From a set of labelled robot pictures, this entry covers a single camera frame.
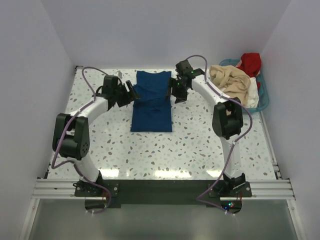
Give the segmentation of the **aluminium frame rail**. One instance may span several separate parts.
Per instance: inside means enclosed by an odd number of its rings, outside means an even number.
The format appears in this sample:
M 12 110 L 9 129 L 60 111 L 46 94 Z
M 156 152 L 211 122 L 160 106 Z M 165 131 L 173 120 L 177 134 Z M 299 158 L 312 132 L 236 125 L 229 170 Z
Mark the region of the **aluminium frame rail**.
M 294 200 L 289 179 L 282 179 L 279 165 L 272 163 L 276 180 L 251 180 L 250 189 L 254 200 Z M 76 179 L 38 179 L 31 197 L 33 199 L 74 199 Z

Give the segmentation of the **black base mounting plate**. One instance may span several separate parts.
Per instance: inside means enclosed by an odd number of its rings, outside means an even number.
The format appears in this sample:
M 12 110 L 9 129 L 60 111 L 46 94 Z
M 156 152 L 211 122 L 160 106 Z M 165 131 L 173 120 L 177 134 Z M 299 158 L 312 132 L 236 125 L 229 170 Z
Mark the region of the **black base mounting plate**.
M 200 205 L 238 213 L 242 200 L 252 197 L 249 182 L 233 187 L 224 180 L 102 180 L 73 184 L 87 211 L 123 205 Z

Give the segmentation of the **teal laundry basket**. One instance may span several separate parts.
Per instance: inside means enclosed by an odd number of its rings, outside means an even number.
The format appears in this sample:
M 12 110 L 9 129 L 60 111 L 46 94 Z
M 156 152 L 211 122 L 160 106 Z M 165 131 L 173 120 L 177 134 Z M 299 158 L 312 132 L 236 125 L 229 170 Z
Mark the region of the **teal laundry basket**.
M 227 59 L 222 60 L 219 63 L 219 65 L 220 66 L 229 66 L 229 65 L 236 66 L 239 62 L 240 62 L 239 59 L 227 58 Z M 256 77 L 256 82 L 260 83 L 260 87 L 258 90 L 259 101 L 258 101 L 257 107 L 248 108 L 248 111 L 250 113 L 257 113 L 257 112 L 263 111 L 264 109 L 266 109 L 268 107 L 269 102 L 270 102 L 262 69 L 260 69 L 260 74 Z

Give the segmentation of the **blue printed t shirt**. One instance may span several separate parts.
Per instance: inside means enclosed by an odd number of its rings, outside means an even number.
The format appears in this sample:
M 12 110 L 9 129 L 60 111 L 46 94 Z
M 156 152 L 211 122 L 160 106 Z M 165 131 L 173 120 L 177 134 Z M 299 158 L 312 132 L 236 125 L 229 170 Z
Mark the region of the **blue printed t shirt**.
M 139 99 L 133 103 L 131 132 L 171 133 L 171 101 L 166 98 L 171 71 L 138 71 L 134 90 Z

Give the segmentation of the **white t shirt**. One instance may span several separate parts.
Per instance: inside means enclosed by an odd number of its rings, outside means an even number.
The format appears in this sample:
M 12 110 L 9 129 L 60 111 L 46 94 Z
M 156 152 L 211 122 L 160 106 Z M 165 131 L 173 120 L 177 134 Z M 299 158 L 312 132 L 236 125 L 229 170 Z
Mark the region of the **white t shirt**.
M 250 78 L 250 86 L 248 88 L 247 108 L 256 108 L 259 103 L 259 93 L 257 80 L 255 77 Z

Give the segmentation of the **beige t shirt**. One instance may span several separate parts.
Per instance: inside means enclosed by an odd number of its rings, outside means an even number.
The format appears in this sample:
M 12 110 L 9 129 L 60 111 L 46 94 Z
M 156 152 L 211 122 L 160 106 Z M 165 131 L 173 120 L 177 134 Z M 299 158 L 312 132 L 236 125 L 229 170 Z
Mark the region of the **beige t shirt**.
M 238 98 L 246 106 L 251 85 L 250 77 L 232 65 L 212 65 L 209 69 L 211 82 L 230 98 Z

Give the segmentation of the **red t shirt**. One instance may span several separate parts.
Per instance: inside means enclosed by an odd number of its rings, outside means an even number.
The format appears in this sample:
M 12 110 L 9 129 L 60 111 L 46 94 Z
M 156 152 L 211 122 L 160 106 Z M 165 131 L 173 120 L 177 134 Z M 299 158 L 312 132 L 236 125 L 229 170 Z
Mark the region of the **red t shirt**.
M 257 52 L 244 53 L 235 67 L 245 72 L 250 78 L 256 78 L 262 67 L 261 56 Z

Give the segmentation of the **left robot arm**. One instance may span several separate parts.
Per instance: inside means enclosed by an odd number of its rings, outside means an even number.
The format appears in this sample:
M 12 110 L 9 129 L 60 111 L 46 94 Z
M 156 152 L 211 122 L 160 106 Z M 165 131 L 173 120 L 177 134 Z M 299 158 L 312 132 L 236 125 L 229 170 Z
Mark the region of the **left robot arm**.
M 90 102 L 74 112 L 57 115 L 52 140 L 54 155 L 51 168 L 72 164 L 79 175 L 79 181 L 75 185 L 78 191 L 110 200 L 112 194 L 103 184 L 101 172 L 89 154 L 90 125 L 113 106 L 123 107 L 139 98 L 129 80 L 122 83 L 117 76 L 106 75 L 102 86 L 94 91 Z

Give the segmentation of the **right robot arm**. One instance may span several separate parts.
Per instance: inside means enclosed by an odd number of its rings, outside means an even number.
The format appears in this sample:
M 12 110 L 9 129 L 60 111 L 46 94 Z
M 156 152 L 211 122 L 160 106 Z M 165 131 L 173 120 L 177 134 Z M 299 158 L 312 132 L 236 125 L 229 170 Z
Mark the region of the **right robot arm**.
M 246 182 L 239 147 L 240 134 L 244 125 L 240 100 L 225 95 L 207 80 L 206 70 L 192 68 L 187 59 L 177 63 L 175 71 L 176 76 L 168 80 L 165 98 L 174 96 L 177 104 L 187 100 L 189 89 L 199 93 L 213 107 L 212 129 L 219 137 L 223 150 L 224 167 L 221 174 L 205 192 L 197 197 L 197 200 L 208 194 L 217 184 L 222 186 L 227 196 L 233 197 Z

